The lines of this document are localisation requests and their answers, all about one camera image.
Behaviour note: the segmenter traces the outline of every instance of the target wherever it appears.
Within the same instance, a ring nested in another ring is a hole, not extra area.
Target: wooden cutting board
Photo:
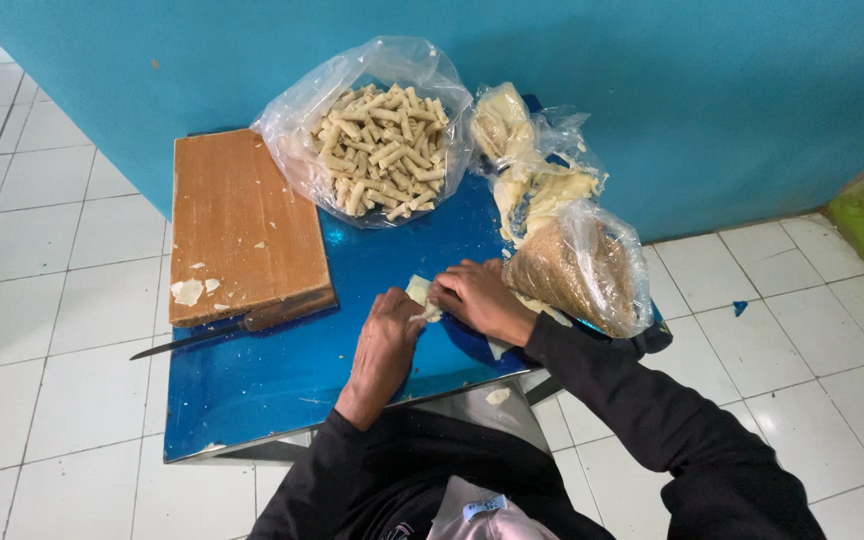
[[[320,310],[324,296],[334,303],[316,206],[289,187],[258,133],[175,140],[172,220],[172,325],[280,304],[295,318],[306,298],[308,311]]]

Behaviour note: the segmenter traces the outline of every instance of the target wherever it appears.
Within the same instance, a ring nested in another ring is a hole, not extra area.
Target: blue metal table
[[[361,230],[319,210],[339,306],[286,325],[174,350],[164,460],[202,460],[314,429],[349,378],[359,331],[376,295],[432,279],[462,258],[501,257],[499,215],[484,178],[466,173],[435,211],[402,227]],[[194,336],[235,319],[191,328]],[[516,350],[496,361],[488,343],[450,317],[426,325],[413,369],[392,403],[443,395],[527,371]]]

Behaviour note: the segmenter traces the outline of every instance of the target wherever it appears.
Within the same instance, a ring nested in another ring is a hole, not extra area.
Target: blue wall
[[[380,34],[426,37],[473,92],[591,113],[603,204],[643,240],[814,208],[864,169],[864,2],[359,5],[0,0],[0,43],[165,215],[175,138],[247,125]]]

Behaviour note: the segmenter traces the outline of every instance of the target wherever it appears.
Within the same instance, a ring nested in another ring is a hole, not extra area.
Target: white tile floor
[[[0,49],[0,538],[241,537],[286,469],[162,465],[168,359],[123,360],[170,339],[171,228],[10,60]],[[864,263],[814,215],[645,253],[676,337],[645,365],[764,436],[830,538],[864,537]],[[576,510],[622,540],[666,537],[668,474],[569,394],[534,411]]]

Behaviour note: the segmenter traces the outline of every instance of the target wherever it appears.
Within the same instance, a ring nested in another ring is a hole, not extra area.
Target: person
[[[661,490],[669,538],[824,538],[802,483],[759,436],[642,366],[634,350],[523,306],[498,259],[449,267],[428,297],[478,332],[523,347],[638,463],[671,473]],[[573,509],[545,443],[516,436],[508,418],[496,428],[419,406],[385,410],[411,369],[425,323],[412,317],[421,313],[397,287],[375,298],[348,383],[248,538],[613,538]]]

